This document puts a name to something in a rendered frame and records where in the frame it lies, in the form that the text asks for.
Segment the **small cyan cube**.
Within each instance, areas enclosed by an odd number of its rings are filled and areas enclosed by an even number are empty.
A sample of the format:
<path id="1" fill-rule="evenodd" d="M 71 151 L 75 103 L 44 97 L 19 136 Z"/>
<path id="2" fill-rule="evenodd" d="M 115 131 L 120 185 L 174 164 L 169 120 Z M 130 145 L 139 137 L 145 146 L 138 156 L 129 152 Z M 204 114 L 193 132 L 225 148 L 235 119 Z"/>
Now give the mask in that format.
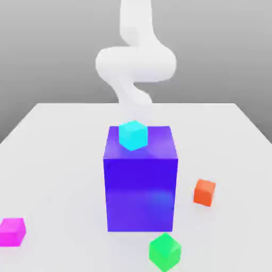
<path id="1" fill-rule="evenodd" d="M 119 143 L 129 151 L 148 145 L 148 127 L 138 121 L 130 121 L 118 126 Z"/>

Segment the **small orange cube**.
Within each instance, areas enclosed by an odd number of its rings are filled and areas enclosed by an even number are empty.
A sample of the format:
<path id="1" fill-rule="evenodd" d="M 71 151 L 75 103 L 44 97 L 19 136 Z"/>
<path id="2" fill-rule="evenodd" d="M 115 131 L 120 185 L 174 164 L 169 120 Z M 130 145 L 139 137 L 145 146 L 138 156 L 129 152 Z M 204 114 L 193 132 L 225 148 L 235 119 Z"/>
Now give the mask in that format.
<path id="1" fill-rule="evenodd" d="M 193 202 L 210 207 L 213 201 L 216 183 L 198 179 L 194 188 Z"/>

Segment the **small green cube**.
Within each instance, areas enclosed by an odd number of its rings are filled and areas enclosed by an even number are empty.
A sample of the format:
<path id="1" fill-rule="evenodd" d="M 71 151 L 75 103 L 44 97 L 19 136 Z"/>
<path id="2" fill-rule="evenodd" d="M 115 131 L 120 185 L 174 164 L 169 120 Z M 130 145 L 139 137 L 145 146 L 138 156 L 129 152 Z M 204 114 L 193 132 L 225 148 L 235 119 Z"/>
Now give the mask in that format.
<path id="1" fill-rule="evenodd" d="M 149 260 L 162 272 L 168 272 L 181 260 L 182 246 L 168 233 L 149 243 Z"/>

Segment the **small magenta cube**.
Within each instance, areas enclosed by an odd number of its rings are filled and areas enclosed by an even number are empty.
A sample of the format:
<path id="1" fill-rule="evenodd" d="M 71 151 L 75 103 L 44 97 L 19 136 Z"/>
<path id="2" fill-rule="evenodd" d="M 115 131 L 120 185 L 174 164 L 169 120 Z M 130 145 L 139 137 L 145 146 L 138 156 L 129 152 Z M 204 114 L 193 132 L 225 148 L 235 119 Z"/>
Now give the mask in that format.
<path id="1" fill-rule="evenodd" d="M 0 247 L 19 247 L 25 234 L 23 218 L 4 218 L 0 223 Z"/>

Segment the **large purple box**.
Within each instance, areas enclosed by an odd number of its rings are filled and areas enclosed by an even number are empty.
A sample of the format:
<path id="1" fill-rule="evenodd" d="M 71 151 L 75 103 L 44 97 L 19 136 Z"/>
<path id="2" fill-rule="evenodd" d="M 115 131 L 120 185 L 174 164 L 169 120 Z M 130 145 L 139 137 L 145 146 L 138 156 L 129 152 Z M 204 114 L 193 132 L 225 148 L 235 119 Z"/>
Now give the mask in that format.
<path id="1" fill-rule="evenodd" d="M 148 145 L 129 151 L 110 126 L 103 161 L 108 231 L 172 231 L 178 156 L 171 128 L 150 126 Z"/>

